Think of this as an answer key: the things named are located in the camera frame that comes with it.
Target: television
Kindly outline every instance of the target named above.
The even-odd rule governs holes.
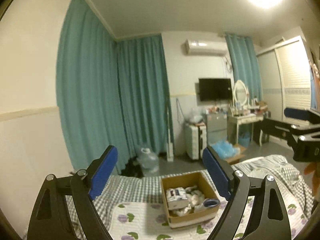
[[[230,78],[199,78],[201,101],[232,100]]]

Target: white wall-mounted air conditioner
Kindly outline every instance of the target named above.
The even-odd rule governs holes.
[[[210,55],[224,57],[228,53],[226,42],[222,41],[186,41],[188,55]]]

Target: silver screw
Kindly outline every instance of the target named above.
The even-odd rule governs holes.
[[[53,178],[54,178],[54,175],[53,175],[53,174],[49,174],[49,175],[46,177],[47,180],[53,180]]]
[[[87,173],[87,171],[86,170],[79,170],[78,172],[77,172],[77,174],[79,175],[79,176],[83,176],[83,175],[86,175],[86,173]]]
[[[236,171],[235,171],[235,174],[236,174],[238,177],[242,177],[242,176],[243,176],[243,172],[240,171],[240,170],[236,170]]]
[[[272,175],[267,175],[267,180],[269,181],[274,181],[275,178]]]

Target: cardboard box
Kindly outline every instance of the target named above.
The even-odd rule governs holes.
[[[190,174],[161,179],[164,209],[171,228],[178,228],[193,225],[196,223],[201,223],[213,219],[216,216],[220,205],[197,213],[193,213],[192,209],[192,212],[190,214],[185,215],[183,217],[179,217],[173,214],[172,211],[169,211],[166,199],[167,189],[177,187],[186,188],[192,187],[194,185],[198,185],[198,189],[202,191],[206,198],[218,198],[215,192],[213,191],[211,185],[206,181],[201,172],[194,172]]]

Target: checkered bedsheet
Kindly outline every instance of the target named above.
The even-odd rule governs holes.
[[[254,162],[235,164],[232,168],[234,170],[239,169],[246,174],[259,168],[269,169],[270,173],[279,178],[284,185],[286,185],[288,190],[297,198],[306,217],[310,217],[314,199],[312,192],[304,182],[300,172],[293,165],[289,164],[285,157],[281,155],[270,155]],[[212,185],[213,189],[216,190],[207,170],[201,172]],[[162,203],[160,179],[176,175],[178,174],[142,179],[110,176],[102,194],[93,201],[105,227],[107,229],[110,228],[113,208],[119,203]],[[86,239],[80,226],[72,197],[67,196],[66,198],[77,237]]]

